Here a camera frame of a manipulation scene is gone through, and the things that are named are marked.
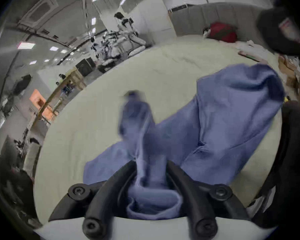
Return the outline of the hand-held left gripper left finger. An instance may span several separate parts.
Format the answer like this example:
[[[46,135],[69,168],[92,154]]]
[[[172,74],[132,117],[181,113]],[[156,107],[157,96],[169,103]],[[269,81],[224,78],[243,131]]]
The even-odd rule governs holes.
[[[107,238],[113,211],[118,207],[118,198],[136,172],[136,162],[129,161],[106,181],[70,186],[48,221],[84,217],[82,231],[88,239]]]

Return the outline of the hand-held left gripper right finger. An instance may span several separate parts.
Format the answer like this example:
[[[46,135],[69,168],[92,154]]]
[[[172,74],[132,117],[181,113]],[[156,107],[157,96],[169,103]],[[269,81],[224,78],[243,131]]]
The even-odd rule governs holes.
[[[216,217],[250,221],[246,208],[225,184],[210,185],[193,180],[174,162],[167,162],[167,178],[183,198],[192,239],[213,239],[218,232]]]

